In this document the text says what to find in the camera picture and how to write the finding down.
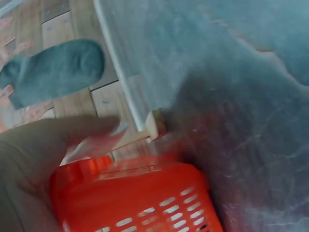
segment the gray fabric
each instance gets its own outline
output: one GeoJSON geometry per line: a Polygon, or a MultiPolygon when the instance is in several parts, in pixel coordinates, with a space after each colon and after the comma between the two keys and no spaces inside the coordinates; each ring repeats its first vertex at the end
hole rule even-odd
{"type": "Polygon", "coordinates": [[[104,54],[91,40],[75,40],[50,47],[32,57],[16,56],[0,72],[0,88],[12,85],[15,109],[63,97],[101,79],[104,54]]]}

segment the orange plastic container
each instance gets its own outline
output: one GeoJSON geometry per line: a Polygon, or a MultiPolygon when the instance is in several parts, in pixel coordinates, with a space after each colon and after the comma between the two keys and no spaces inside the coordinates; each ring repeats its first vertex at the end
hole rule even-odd
{"type": "Polygon", "coordinates": [[[60,167],[51,179],[65,232],[223,231],[207,181],[192,165],[157,156],[100,168],[97,159],[81,162],[60,167]]]}

